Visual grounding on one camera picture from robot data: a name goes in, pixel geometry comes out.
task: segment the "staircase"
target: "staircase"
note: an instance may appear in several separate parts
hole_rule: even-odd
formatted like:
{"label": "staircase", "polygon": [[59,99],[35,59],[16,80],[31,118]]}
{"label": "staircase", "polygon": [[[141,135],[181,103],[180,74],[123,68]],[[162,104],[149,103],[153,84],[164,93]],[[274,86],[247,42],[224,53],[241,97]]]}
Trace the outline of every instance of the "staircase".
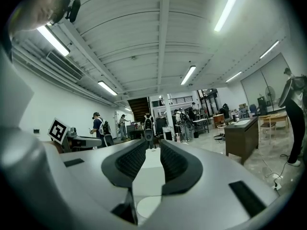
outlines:
{"label": "staircase", "polygon": [[148,99],[139,98],[128,101],[134,115],[134,121],[143,122],[145,113],[150,113]]}

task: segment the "standing fan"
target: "standing fan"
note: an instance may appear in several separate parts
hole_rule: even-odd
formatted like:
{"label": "standing fan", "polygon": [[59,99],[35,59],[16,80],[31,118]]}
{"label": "standing fan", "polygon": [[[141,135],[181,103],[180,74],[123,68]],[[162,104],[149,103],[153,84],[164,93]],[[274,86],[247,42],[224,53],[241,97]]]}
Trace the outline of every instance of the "standing fan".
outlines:
{"label": "standing fan", "polygon": [[271,105],[273,105],[273,101],[275,100],[275,90],[273,89],[273,87],[271,87],[271,86],[266,87],[265,96],[267,97],[266,98],[267,100],[271,101]]}

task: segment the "ceiling beam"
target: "ceiling beam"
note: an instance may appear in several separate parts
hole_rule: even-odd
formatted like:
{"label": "ceiling beam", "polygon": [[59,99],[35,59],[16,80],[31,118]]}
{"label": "ceiling beam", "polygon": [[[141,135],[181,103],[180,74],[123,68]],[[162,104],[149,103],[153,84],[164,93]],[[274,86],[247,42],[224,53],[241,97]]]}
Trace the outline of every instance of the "ceiling beam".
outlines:
{"label": "ceiling beam", "polygon": [[92,65],[102,74],[104,77],[116,86],[116,92],[124,90],[120,82],[111,74],[101,60],[90,49],[85,40],[80,36],[77,29],[68,20],[64,20],[59,25],[67,37],[75,44],[75,46],[84,54],[84,56],[92,63]]}
{"label": "ceiling beam", "polygon": [[158,92],[163,73],[165,43],[167,34],[169,0],[160,0],[160,26],[159,26],[159,59],[158,59]]}

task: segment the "white ceiling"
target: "white ceiling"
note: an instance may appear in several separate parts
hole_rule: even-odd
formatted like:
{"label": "white ceiling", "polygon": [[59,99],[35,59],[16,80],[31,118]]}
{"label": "white ceiling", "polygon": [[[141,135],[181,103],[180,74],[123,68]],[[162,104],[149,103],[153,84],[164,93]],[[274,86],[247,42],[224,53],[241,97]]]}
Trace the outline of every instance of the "white ceiling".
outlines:
{"label": "white ceiling", "polygon": [[[86,73],[77,84],[110,102],[216,88],[253,66],[288,31],[278,0],[237,0],[217,33],[214,27],[226,2],[81,0],[77,20],[52,30]],[[41,56],[53,49],[37,31],[21,34],[18,41],[25,49],[34,44]],[[195,72],[180,86],[191,65]],[[99,80],[119,95],[108,94]]]}

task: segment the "fluorescent light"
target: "fluorescent light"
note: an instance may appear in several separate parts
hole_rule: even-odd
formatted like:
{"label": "fluorescent light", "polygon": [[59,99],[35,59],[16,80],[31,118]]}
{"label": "fluorescent light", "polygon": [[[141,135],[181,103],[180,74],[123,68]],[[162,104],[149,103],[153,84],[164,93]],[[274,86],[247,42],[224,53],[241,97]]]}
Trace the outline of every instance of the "fluorescent light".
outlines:
{"label": "fluorescent light", "polygon": [[196,69],[196,66],[191,66],[188,73],[186,74],[185,78],[181,82],[181,85],[184,85],[186,81],[188,81],[189,77],[192,75],[193,71]]}
{"label": "fluorescent light", "polygon": [[230,14],[230,11],[232,10],[232,7],[234,6],[236,0],[228,0],[227,4],[222,12],[222,15],[219,19],[219,21],[217,22],[216,26],[215,26],[215,31],[219,32],[221,30],[221,28],[223,27],[225,21],[227,20],[228,15]]}
{"label": "fluorescent light", "polygon": [[63,56],[69,54],[69,49],[65,47],[62,42],[53,34],[53,32],[47,26],[41,26],[37,29],[41,35],[44,36]]}
{"label": "fluorescent light", "polygon": [[112,95],[117,95],[116,92],[114,92],[109,86],[107,86],[103,81],[99,81],[98,84],[103,87],[105,90],[110,92]]}
{"label": "fluorescent light", "polygon": [[239,76],[242,72],[237,73],[235,76],[231,77],[230,79],[228,79],[226,82],[229,82],[231,79],[234,79],[236,76]]}
{"label": "fluorescent light", "polygon": [[278,44],[279,44],[279,41],[277,40],[262,56],[260,56],[260,59],[265,57]]}

